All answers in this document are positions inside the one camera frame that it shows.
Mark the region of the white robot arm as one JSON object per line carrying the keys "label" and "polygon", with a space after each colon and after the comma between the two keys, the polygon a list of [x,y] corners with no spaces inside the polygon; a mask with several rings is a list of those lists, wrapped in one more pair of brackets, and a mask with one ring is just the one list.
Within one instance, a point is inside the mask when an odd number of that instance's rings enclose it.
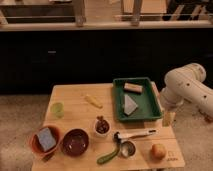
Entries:
{"label": "white robot arm", "polygon": [[159,94],[164,109],[163,126],[170,126],[174,120],[171,111],[180,107],[184,100],[194,103],[213,122],[213,89],[203,84],[206,79],[205,68],[198,63],[190,63],[170,70],[164,77],[165,87]]}

